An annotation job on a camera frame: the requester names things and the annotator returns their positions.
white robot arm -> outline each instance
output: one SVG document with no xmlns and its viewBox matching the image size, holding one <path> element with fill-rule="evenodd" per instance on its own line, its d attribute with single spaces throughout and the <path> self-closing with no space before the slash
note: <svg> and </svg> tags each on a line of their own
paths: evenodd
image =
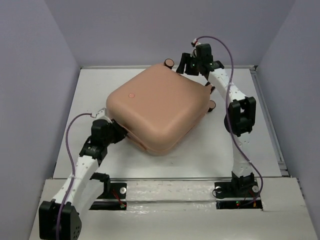
<svg viewBox="0 0 320 240">
<path fill-rule="evenodd" d="M 70 174 L 51 201 L 43 201 L 39 207 L 41 239 L 56 240 L 57 236 L 59 240 L 78 239 L 82 229 L 81 216 L 99 196 L 108 196 L 114 190 L 109 175 L 97 170 L 108 153 L 107 147 L 123 140 L 127 131 L 106 116 L 105 108 L 94 118 L 91 136 L 84 143 L 74 166 L 75 174 Z"/>
<path fill-rule="evenodd" d="M 191 44 L 194 47 L 192 53 L 182 54 L 176 72 L 193 76 L 203 75 L 224 100 L 228 99 L 226 110 L 231 129 L 227 115 L 224 118 L 224 125 L 232 138 L 232 178 L 230 182 L 215 182 L 216 197 L 217 199 L 244 198 L 249 191 L 257 197 L 259 188 L 252 164 L 248 161 L 250 133 L 256 118 L 256 100 L 254 97 L 247 97 L 237 86 L 230 83 L 222 63 L 214 61 L 209 44 L 201 44 L 197 39 Z"/>
<path fill-rule="evenodd" d="M 252 166 L 239 149 L 248 156 L 250 132 L 255 124 L 256 101 L 247 97 L 234 84 L 229 88 L 229 77 L 219 61 L 213 61 L 209 44 L 194 44 L 194 50 L 183 53 L 176 72 L 187 75 L 203 75 L 217 89 L 220 95 L 228 99 L 228 116 L 231 129 L 226 118 L 226 130 L 233 135 L 233 169 L 231 181 L 215 182 L 216 197 L 243 198 L 248 191 L 257 186 Z M 95 116 L 91 127 L 91 136 L 87 139 L 75 165 L 75 174 L 71 174 L 63 187 L 48 202 L 39 207 L 39 235 L 43 240 L 77 240 L 81 232 L 80 217 L 90 209 L 94 201 L 101 195 L 111 191 L 110 177 L 97 170 L 107 155 L 107 147 L 111 143 L 123 140 L 127 131 L 106 115 L 102 109 Z"/>
</svg>

lavender wall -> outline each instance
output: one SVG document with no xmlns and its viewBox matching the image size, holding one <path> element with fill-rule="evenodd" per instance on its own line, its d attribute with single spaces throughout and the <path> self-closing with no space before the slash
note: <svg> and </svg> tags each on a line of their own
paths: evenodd
<svg viewBox="0 0 320 240">
<path fill-rule="evenodd" d="M 296 0 L 258 67 L 289 172 L 320 238 L 320 1 Z"/>
<path fill-rule="evenodd" d="M 79 67 L 43 0 L 0 6 L 0 239 L 26 240 Z"/>
<path fill-rule="evenodd" d="M 295 0 L 45 0 L 81 66 L 150 65 L 214 35 L 235 64 L 256 65 Z M 217 60 L 226 51 L 210 41 Z"/>
</svg>

white floor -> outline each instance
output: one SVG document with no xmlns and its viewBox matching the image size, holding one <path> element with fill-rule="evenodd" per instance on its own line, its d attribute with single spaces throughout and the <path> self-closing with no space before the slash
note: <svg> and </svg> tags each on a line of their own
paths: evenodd
<svg viewBox="0 0 320 240">
<path fill-rule="evenodd" d="M 47 180 L 50 201 L 64 180 Z M 213 181 L 129 181 L 126 211 L 88 211 L 79 240 L 316 240 L 295 178 L 265 178 L 260 209 L 217 210 Z M 35 216 L 30 240 L 39 240 Z"/>
<path fill-rule="evenodd" d="M 82 69 L 70 110 L 68 123 L 78 114 L 97 112 L 105 107 L 108 95 L 143 69 Z M 188 76 L 203 83 L 203 76 Z M 247 96 L 257 100 L 256 123 L 250 140 L 250 159 L 264 177 L 278 177 L 277 151 L 273 148 L 267 124 L 249 69 L 235 69 L 234 83 Z M 232 145 L 224 127 L 225 103 L 215 91 L 211 98 L 216 109 L 168 155 L 154 157 L 142 153 L 126 140 L 112 144 L 99 168 L 111 178 L 219 178 L 230 177 L 233 166 Z M 78 154 L 90 135 L 92 118 L 79 118 L 72 126 L 69 145 L 72 156 Z M 58 156 L 54 178 L 66 178 L 71 172 L 65 139 Z"/>
</svg>

purple cable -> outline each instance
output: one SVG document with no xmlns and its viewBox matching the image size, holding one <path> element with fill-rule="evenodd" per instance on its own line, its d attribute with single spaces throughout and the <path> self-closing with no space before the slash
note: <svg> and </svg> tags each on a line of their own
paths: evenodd
<svg viewBox="0 0 320 240">
<path fill-rule="evenodd" d="M 68 140 L 68 138 L 69 138 L 69 130 L 70 130 L 72 124 L 75 122 L 75 120 L 77 120 L 81 116 L 86 116 L 86 115 L 91 116 L 91 113 L 82 113 L 82 114 L 79 114 L 78 116 L 76 116 L 74 119 L 72 119 L 72 121 L 68 125 L 68 127 L 66 129 L 66 132 L 65 132 L 65 146 L 66 146 L 66 151 L 68 152 L 68 156 L 69 156 L 70 161 L 71 161 L 72 175 L 73 176 L 76 175 L 76 168 L 75 168 L 75 163 L 74 163 L 74 160 L 73 160 L 73 158 L 71 156 L 71 152 L 70 152 L 70 148 L 69 148 L 69 140 Z M 71 188 L 72 188 L 72 185 L 74 183 L 74 180 L 75 180 L 75 178 L 71 177 L 69 187 L 65 192 L 65 195 L 64 195 L 64 197 L 62 199 L 62 202 L 61 202 L 61 205 L 60 205 L 60 208 L 59 208 L 58 217 L 57 217 L 57 220 L 56 220 L 56 229 L 55 229 L 55 238 L 56 238 L 56 240 L 59 240 L 61 212 L 62 212 L 62 209 L 63 209 L 65 203 L 66 203 L 67 197 L 68 197 L 68 195 L 69 195 L 69 193 L 71 191 Z"/>
<path fill-rule="evenodd" d="M 227 52 L 229 53 L 229 56 L 230 56 L 230 60 L 231 60 L 231 75 L 230 75 L 230 80 L 229 80 L 229 84 L 228 84 L 228 87 L 227 87 L 227 90 L 226 90 L 226 97 L 225 97 L 225 112 L 226 112 L 226 121 L 228 123 L 228 127 L 229 129 L 232 129 L 231 128 L 231 121 L 230 121 L 230 116 L 229 116 L 229 112 L 228 112 L 228 107 L 229 107 L 229 91 L 230 91 L 230 87 L 231 87 L 231 83 L 232 83 L 232 78 L 234 76 L 234 69 L 235 69 L 235 65 L 234 65 L 234 59 L 232 57 L 232 54 L 229 50 L 229 48 L 227 47 L 227 45 L 225 45 L 224 42 L 222 42 L 220 39 L 214 37 L 214 36 L 200 36 L 200 37 L 197 37 L 196 38 L 196 41 L 198 41 L 199 39 L 205 39 L 205 38 L 208 38 L 208 39 L 214 39 L 214 40 L 217 40 L 219 43 L 221 43 L 224 48 L 227 50 Z M 257 195 L 253 198 L 252 201 L 242 205 L 243 206 L 246 206 L 246 205 L 249 205 L 249 204 L 252 204 L 254 201 L 257 200 L 257 198 L 260 196 L 261 192 L 262 192 L 262 189 L 264 187 L 264 179 L 261 175 L 261 173 L 258 171 L 258 169 L 255 167 L 255 165 L 250 161 L 250 159 L 246 156 L 246 154 L 240 149 L 240 147 L 238 146 L 237 142 L 236 142 L 236 139 L 235 139 L 235 136 L 231 133 L 231 138 L 232 138 L 232 141 L 235 145 L 235 147 L 239 150 L 239 152 L 241 153 L 241 155 L 244 157 L 244 159 L 251 165 L 251 167 L 256 171 L 256 173 L 259 175 L 260 179 L 261 179 L 261 187 L 257 193 Z"/>
</svg>

